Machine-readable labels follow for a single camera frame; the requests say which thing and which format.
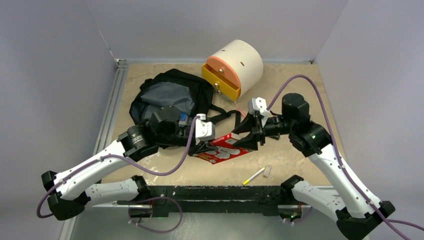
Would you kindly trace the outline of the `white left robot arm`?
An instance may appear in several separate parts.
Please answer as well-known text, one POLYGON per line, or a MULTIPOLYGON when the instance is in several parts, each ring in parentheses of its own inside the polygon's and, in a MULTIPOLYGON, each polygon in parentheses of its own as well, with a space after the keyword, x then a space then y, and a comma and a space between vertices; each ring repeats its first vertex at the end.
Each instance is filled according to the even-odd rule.
POLYGON ((150 118, 131 126, 109 146, 71 169, 42 174, 49 215, 59 221, 71 219, 85 208, 113 201, 146 203, 150 189, 142 176, 113 183, 101 180, 125 167, 139 166, 139 161, 154 155, 161 147, 184 146, 183 156, 193 154, 215 138, 215 124, 204 113, 184 123, 182 112, 166 106, 152 113, 150 118))

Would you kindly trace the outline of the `red sticker package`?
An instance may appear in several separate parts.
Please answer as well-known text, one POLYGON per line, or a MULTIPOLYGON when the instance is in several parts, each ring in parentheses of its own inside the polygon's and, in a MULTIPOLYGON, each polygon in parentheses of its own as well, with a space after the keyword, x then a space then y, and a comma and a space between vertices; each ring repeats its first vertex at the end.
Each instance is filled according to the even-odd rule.
POLYGON ((211 142, 211 146, 214 147, 212 150, 202 153, 195 153, 192 156, 207 161, 212 165, 241 157, 252 152, 246 148, 233 146, 233 144, 235 144, 241 138, 242 137, 238 134, 228 133, 224 136, 214 139, 211 142))

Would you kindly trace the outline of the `Jane Eyre book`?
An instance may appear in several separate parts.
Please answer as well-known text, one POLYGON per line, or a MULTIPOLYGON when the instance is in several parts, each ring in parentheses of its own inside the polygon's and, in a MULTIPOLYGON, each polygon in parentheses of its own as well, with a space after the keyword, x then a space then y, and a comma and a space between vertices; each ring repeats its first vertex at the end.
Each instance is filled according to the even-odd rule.
POLYGON ((188 122, 189 122, 189 116, 185 113, 182 113, 178 121, 178 126, 185 127, 188 125, 188 122))

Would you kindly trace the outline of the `black student backpack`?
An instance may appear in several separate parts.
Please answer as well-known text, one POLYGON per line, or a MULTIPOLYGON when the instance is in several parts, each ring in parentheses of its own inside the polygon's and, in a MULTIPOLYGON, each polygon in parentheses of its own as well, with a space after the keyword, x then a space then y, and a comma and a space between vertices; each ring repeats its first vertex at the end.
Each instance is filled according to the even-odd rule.
POLYGON ((236 125, 240 124, 241 113, 237 110, 226 111, 214 105, 213 97, 213 87, 199 76, 175 68, 160 73, 146 79, 139 87, 139 93, 129 109, 134 126, 128 128, 128 132, 146 135, 158 144, 149 126, 149 119, 153 112, 167 106, 174 106, 188 115, 189 125, 197 114, 208 114, 210 110, 218 112, 218 115, 206 119, 214 125, 231 116, 235 116, 236 125))

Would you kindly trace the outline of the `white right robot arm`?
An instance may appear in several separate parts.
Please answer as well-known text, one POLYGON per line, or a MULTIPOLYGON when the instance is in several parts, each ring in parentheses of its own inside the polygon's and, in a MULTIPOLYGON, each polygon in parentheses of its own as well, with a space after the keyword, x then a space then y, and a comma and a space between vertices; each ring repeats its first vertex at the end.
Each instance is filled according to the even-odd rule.
POLYGON ((334 148, 328 131, 311 120, 309 110, 309 103, 298 93, 283 96, 281 114, 269 111, 265 99, 253 98, 248 104, 248 114, 234 129, 234 133, 246 133, 246 137, 234 146, 256 151, 267 137, 288 135, 292 146, 320 169, 337 195, 293 175, 281 184, 282 200, 288 204, 295 201, 308 204, 331 218, 347 239, 362 240, 395 207, 389 201, 380 200, 359 180, 334 148))

